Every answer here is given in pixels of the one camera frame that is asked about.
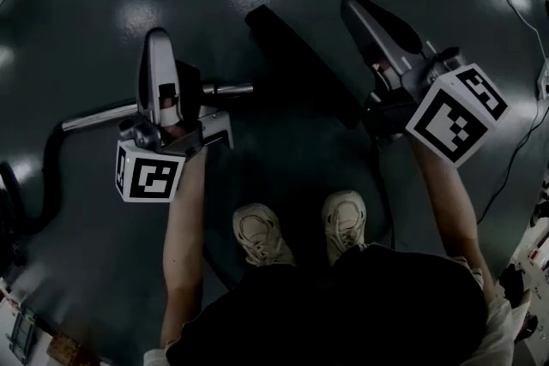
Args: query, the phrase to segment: person's right arm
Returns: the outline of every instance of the person's right arm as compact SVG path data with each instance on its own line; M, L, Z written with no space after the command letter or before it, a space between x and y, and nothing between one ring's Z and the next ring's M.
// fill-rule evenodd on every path
M463 256L471 268L482 271L484 298L488 304L496 296L494 282L480 252L476 215L460 175L453 165L419 141L412 139L411 143L431 198L446 254L450 257Z

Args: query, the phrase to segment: person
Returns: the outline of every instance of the person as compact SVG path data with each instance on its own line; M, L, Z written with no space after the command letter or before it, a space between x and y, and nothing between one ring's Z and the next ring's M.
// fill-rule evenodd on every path
M362 197L341 191L320 215L330 269L313 277L297 267L275 213L252 204L235 212L233 229L255 267L201 313L204 148L185 165L170 206L161 349L145 354L146 366L511 365L510 304L496 297L462 180L411 142L448 257L366 244Z

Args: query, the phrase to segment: floor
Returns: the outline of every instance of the floor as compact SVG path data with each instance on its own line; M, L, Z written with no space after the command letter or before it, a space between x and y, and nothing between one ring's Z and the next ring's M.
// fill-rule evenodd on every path
M176 56L204 79L248 81L270 73L244 24L266 3L362 100L373 78L339 17L340 0L6 0L0 9L0 158L24 185L29 211L41 198L40 161L58 121L134 95L145 32L165 27ZM542 57L535 36L505 0L373 0L408 21L437 49L459 45L511 103L504 126L462 168L477 213L501 181L536 113ZM516 0L547 43L542 0ZM368 235L387 242L387 225L365 162L365 133L346 130L309 105L232 114L235 150L208 158L207 245L234 278L245 270L231 213L250 201L281 217L299 261L324 261L318 230L323 197L353 188L368 208ZM541 105L540 112L546 108ZM115 364L138 364L155 347L165 306L161 251L166 206L124 204L113 184L116 126L73 135L61 152L63 208L26 245L15 288L47 320ZM480 228L492 271L503 270L534 208L547 160L535 132L517 156L505 191ZM404 140L383 152L383 173L400 250L441 253L419 170ZM208 271L207 301L223 292Z

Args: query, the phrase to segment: white sneaker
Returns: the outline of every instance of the white sneaker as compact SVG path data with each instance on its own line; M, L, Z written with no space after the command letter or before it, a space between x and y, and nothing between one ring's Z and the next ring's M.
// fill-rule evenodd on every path
M366 206L358 192L340 191L326 199L322 211L329 265L356 244L364 244Z
M246 261L252 266L295 266L293 253L282 237L280 222L268 207L256 203L241 207L232 216L232 228L248 254Z

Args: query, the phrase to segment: person's left arm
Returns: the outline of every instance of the person's left arm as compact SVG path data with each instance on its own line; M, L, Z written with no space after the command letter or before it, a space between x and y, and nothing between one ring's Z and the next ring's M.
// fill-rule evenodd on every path
M204 147L185 164L170 204L163 261L168 298L160 335L162 348L179 339L183 324L200 313L206 155Z

